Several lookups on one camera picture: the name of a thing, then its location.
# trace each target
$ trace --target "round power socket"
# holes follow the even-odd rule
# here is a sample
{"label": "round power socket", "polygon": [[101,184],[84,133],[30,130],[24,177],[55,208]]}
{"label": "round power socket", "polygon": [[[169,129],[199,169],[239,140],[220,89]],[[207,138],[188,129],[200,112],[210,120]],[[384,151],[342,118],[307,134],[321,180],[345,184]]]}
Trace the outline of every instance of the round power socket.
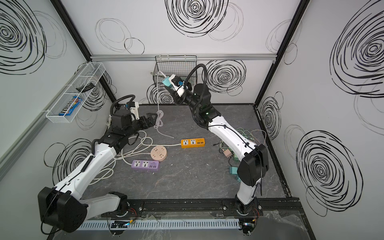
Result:
{"label": "round power socket", "polygon": [[167,157],[167,149],[164,146],[158,145],[152,148],[151,157],[156,161],[163,161]]}

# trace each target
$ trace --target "black wire basket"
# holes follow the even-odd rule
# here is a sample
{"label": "black wire basket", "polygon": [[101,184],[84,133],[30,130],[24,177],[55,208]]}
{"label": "black wire basket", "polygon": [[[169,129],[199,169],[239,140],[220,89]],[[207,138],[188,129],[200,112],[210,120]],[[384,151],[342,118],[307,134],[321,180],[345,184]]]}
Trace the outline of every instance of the black wire basket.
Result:
{"label": "black wire basket", "polygon": [[[153,82],[156,85],[157,73],[158,71],[163,72],[165,75],[170,76],[175,74],[183,81],[187,78],[188,74],[196,67],[197,56],[195,55],[166,55],[166,56],[156,56],[155,69],[153,70]],[[159,87],[163,87],[164,76],[161,74],[158,78]],[[195,72],[190,78],[189,82],[192,87],[196,85],[197,82],[197,72]]]}

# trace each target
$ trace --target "white cable tray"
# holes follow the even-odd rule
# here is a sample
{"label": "white cable tray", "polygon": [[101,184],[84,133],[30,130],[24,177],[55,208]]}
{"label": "white cable tray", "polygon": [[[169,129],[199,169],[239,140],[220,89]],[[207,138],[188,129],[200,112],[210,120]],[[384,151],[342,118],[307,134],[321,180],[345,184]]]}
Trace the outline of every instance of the white cable tray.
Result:
{"label": "white cable tray", "polygon": [[114,220],[84,221],[77,230],[153,230],[153,229],[239,229],[239,220],[231,219],[159,219],[136,220],[126,228],[114,228]]}
{"label": "white cable tray", "polygon": [[[82,91],[85,89],[85,86],[92,83],[94,86],[97,85],[99,79],[105,72],[105,67],[103,63],[89,62],[87,66],[83,68],[81,73],[73,80],[73,82],[67,87],[63,95],[57,100],[53,107],[48,111],[46,117],[51,122],[65,122],[70,123],[75,118],[76,114],[79,112],[80,108],[83,106],[92,90]],[[80,98],[82,101],[79,105],[73,110],[70,115],[64,114],[59,116],[59,113],[67,106],[67,104],[73,99],[73,97]]]}

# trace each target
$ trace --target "purple power strip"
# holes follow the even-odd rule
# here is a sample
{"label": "purple power strip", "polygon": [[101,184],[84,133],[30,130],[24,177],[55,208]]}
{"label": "purple power strip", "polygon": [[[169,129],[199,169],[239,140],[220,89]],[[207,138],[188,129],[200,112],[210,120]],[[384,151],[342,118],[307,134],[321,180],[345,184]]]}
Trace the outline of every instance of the purple power strip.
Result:
{"label": "purple power strip", "polygon": [[152,170],[156,171],[159,167],[158,161],[153,160],[134,160],[131,165],[134,169],[144,169],[144,170]]}

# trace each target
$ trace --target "metal rail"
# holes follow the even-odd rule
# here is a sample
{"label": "metal rail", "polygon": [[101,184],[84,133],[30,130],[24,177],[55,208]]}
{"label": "metal rail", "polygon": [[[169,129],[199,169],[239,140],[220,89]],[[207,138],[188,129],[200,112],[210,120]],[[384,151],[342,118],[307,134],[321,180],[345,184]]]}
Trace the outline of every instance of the metal rail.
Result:
{"label": "metal rail", "polygon": [[196,58],[198,61],[210,60],[275,60],[274,53],[243,53],[243,54],[112,54],[92,55],[92,61],[155,61],[156,56],[161,56],[163,61],[190,61]]}
{"label": "metal rail", "polygon": [[275,75],[275,72],[277,70],[277,67],[279,66],[280,61],[283,59],[284,53],[290,44],[291,38],[293,37],[293,34],[296,31],[297,26],[299,25],[301,18],[304,15],[305,10],[307,9],[308,4],[311,0],[301,0],[299,3],[299,6],[296,9],[296,12],[292,18],[292,21],[288,27],[287,32],[285,33],[285,36],[283,38],[283,41],[281,42],[281,45],[279,47],[279,50],[277,51],[277,58],[276,61],[271,65],[271,68],[268,71],[268,74],[264,80],[264,83],[260,89],[259,94],[257,95],[257,98],[255,100],[256,107],[260,104],[262,101],[262,98],[269,86],[269,83],[273,79],[273,76]]}

